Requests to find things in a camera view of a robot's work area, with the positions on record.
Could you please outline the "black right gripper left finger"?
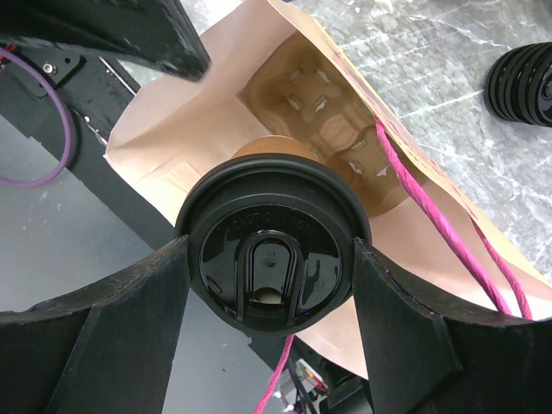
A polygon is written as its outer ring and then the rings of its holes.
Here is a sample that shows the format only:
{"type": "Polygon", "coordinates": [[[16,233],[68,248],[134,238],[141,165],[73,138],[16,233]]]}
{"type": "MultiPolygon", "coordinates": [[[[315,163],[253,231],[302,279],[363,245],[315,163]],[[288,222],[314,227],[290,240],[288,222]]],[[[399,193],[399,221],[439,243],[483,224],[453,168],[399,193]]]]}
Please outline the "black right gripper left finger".
{"type": "Polygon", "coordinates": [[[188,295],[187,240],[1,315],[4,413],[160,413],[188,295]]]}

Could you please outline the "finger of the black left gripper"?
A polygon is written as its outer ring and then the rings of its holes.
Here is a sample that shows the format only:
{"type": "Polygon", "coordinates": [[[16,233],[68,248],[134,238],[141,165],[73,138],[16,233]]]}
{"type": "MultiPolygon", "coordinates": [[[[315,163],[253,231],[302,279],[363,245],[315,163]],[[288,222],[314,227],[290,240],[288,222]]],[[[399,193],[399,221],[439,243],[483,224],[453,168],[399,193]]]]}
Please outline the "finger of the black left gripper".
{"type": "Polygon", "coordinates": [[[125,60],[191,82],[210,67],[179,1],[2,1],[1,42],[125,60]]]}

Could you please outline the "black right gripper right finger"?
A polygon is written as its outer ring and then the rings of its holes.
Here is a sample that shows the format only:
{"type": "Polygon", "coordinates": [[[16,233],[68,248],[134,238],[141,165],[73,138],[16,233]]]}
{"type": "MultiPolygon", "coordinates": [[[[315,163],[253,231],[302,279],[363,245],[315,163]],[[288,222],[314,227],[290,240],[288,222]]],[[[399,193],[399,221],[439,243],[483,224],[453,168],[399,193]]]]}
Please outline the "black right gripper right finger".
{"type": "Polygon", "coordinates": [[[362,240],[354,253],[354,303],[376,412],[550,412],[550,320],[470,303],[362,240]]]}

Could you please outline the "cream cakes paper bag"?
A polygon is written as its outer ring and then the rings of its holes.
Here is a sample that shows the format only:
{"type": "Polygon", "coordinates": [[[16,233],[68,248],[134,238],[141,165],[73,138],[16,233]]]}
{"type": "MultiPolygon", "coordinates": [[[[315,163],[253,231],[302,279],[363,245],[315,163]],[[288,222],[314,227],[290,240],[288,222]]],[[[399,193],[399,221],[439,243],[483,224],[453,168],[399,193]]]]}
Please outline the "cream cakes paper bag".
{"type": "MultiPolygon", "coordinates": [[[[248,142],[275,135],[246,106],[243,92],[275,49],[295,34],[306,37],[368,107],[379,144],[408,195],[384,214],[367,214],[372,238],[364,242],[470,303],[551,322],[545,279],[415,144],[321,26],[281,1],[246,1],[207,30],[201,41],[211,65],[200,82],[165,76],[143,86],[111,132],[110,166],[175,228],[186,197],[205,174],[232,160],[248,142]]],[[[292,342],[302,339],[368,380],[353,279],[346,302],[307,329],[275,337],[285,338],[282,362],[288,361],[292,342]]]]}

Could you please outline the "brown paper coffee cup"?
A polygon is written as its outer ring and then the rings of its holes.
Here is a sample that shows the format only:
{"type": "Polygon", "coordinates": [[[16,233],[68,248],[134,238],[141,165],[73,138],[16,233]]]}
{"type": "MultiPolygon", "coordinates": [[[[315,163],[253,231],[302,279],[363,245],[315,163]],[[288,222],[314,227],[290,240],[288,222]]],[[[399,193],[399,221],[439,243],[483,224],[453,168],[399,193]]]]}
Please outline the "brown paper coffee cup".
{"type": "Polygon", "coordinates": [[[318,156],[300,141],[283,135],[268,135],[240,147],[232,159],[255,154],[289,154],[318,162],[318,156]]]}

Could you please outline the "black cup lid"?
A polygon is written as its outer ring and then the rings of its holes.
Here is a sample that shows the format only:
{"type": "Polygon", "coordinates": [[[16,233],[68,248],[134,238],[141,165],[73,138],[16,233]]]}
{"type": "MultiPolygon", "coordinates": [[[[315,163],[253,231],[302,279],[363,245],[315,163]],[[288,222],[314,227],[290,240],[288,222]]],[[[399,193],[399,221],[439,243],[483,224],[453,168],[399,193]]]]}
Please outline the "black cup lid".
{"type": "Polygon", "coordinates": [[[241,156],[205,174],[175,223],[193,291],[250,335],[307,329],[352,293],[367,213],[328,167],[289,154],[241,156]]]}

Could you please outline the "stack of black lids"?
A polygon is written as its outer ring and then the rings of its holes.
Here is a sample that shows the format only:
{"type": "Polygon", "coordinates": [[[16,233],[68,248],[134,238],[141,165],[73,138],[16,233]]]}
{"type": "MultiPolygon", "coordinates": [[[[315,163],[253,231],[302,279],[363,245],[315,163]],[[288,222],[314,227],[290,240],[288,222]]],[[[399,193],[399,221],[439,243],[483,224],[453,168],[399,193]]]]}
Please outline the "stack of black lids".
{"type": "Polygon", "coordinates": [[[529,44],[503,54],[487,72],[483,98],[502,120],[550,127],[551,44],[529,44]]]}

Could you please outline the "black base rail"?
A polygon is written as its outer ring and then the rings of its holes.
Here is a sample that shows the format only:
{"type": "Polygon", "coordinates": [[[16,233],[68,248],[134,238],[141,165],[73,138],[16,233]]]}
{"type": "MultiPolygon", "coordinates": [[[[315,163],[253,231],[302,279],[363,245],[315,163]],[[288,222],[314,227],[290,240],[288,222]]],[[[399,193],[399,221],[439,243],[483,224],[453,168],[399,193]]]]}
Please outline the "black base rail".
{"type": "MultiPolygon", "coordinates": [[[[74,143],[70,172],[149,247],[173,238],[173,226],[127,185],[104,158],[116,120],[140,86],[114,60],[48,50],[8,49],[40,72],[66,104],[74,143]]],[[[64,129],[53,100],[23,69],[1,60],[1,115],[59,158],[64,129]]]]}

